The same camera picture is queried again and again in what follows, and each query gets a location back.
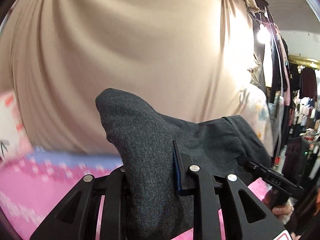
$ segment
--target pink bed sheet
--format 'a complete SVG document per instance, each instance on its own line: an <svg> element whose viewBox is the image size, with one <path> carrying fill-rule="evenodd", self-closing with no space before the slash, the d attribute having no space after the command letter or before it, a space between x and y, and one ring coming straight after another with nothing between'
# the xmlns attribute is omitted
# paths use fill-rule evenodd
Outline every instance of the pink bed sheet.
<svg viewBox="0 0 320 240"><path fill-rule="evenodd" d="M74 157L35 152L34 155L7 164L0 169L0 206L17 233L29 240L37 226L48 215L64 195L85 175L100 177L121 166L117 157ZM253 182L250 190L262 200L267 186L261 180ZM219 211L222 240L224 228ZM100 219L97 227L99 239ZM175 240L192 240L189 230Z"/></svg>

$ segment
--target beige curtain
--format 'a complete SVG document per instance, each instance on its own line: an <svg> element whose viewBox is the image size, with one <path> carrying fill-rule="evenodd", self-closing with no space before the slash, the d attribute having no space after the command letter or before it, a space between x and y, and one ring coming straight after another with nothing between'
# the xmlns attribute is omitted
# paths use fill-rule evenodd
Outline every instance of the beige curtain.
<svg viewBox="0 0 320 240"><path fill-rule="evenodd" d="M95 107L104 89L201 122L234 114L253 64L243 0L19 0L0 39L0 92L14 87L34 145L116 153Z"/></svg>

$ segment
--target gray garment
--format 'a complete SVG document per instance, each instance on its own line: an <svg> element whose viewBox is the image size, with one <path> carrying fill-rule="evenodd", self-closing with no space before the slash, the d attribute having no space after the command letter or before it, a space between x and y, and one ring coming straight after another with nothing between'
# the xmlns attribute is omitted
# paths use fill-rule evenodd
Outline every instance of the gray garment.
<svg viewBox="0 0 320 240"><path fill-rule="evenodd" d="M179 197L173 184L173 143L214 175L234 173L245 183L255 178L237 164L246 155L270 166L270 157L240 116L203 123L157 113L147 102L121 90L96 98L107 139L123 160L131 191L128 238L169 240L193 226L193 198Z"/></svg>

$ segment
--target light bulb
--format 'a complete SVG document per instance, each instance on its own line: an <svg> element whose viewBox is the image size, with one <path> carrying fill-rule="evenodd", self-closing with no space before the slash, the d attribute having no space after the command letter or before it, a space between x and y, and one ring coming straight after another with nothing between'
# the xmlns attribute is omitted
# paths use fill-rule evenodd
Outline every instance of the light bulb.
<svg viewBox="0 0 320 240"><path fill-rule="evenodd" d="M262 44L270 42L270 33L263 24L260 24L260 30L257 33L257 39Z"/></svg>

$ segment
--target ceiling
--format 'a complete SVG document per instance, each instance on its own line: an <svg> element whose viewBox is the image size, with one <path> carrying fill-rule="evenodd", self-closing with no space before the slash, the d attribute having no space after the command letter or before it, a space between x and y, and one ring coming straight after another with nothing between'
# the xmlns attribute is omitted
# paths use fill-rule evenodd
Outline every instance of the ceiling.
<svg viewBox="0 0 320 240"><path fill-rule="evenodd" d="M281 30L320 33L320 22L306 0L266 0Z"/></svg>

